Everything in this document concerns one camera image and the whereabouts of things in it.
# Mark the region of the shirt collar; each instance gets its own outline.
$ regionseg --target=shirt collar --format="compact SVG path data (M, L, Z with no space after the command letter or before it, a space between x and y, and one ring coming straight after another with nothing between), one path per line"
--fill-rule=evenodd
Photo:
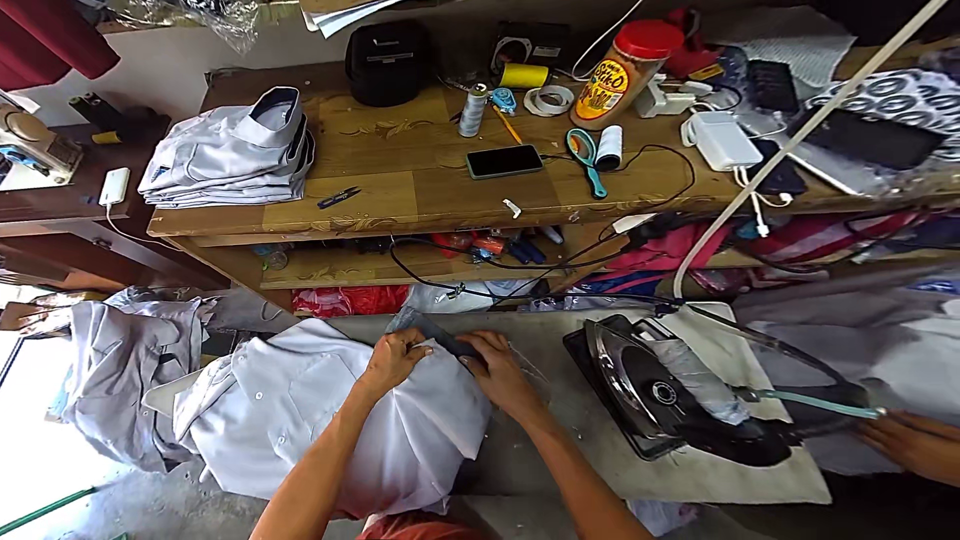
M257 121L267 110L284 104L290 104L290 108L283 114L283 126L279 129L272 130ZM294 139L301 115L300 91L291 86L275 86L248 109L233 129L233 136L264 148L282 148Z

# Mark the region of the red curtain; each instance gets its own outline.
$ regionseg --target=red curtain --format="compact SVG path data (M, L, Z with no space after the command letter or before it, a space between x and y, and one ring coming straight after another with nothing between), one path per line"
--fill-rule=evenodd
M76 68L87 79L120 61L71 0L0 0L0 88L50 85Z

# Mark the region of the charger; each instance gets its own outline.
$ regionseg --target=charger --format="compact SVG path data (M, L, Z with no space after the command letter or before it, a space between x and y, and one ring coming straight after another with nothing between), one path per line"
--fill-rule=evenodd
M697 111L680 127L684 146L696 146L711 169L731 172L763 161L763 155L743 133L730 112Z
M694 112L680 127L680 138L684 146L696 145L711 169L733 172L734 181L741 187L746 187L749 182L747 168L763 161L763 155L729 112ZM780 194L781 204L771 203L756 192L750 197L756 213L756 232L761 237L770 234L770 227L763 220L760 205L785 207L793 201L793 196L788 193Z

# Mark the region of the black container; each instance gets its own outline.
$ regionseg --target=black container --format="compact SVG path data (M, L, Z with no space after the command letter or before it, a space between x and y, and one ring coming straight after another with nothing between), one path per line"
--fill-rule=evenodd
M432 69L430 36L417 21L356 29L347 45L350 95L370 107L392 107L420 93Z

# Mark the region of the green pole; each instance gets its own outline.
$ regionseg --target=green pole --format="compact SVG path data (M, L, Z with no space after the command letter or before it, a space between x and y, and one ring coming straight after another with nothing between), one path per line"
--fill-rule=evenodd
M32 522L33 520L35 520L40 516L49 514L50 512L56 510L57 508L60 508L61 506L66 506L70 503L73 503L77 499L82 499L87 495L90 495L91 493L95 493L96 491L97 491L96 487L88 487L84 490L74 493L73 495L68 495L55 503L47 504L46 506L42 507L40 510L31 512L20 519L13 520L7 523L6 525L0 527L0 536L7 534L8 532L10 532L11 530L14 530L15 528L27 525L28 523Z

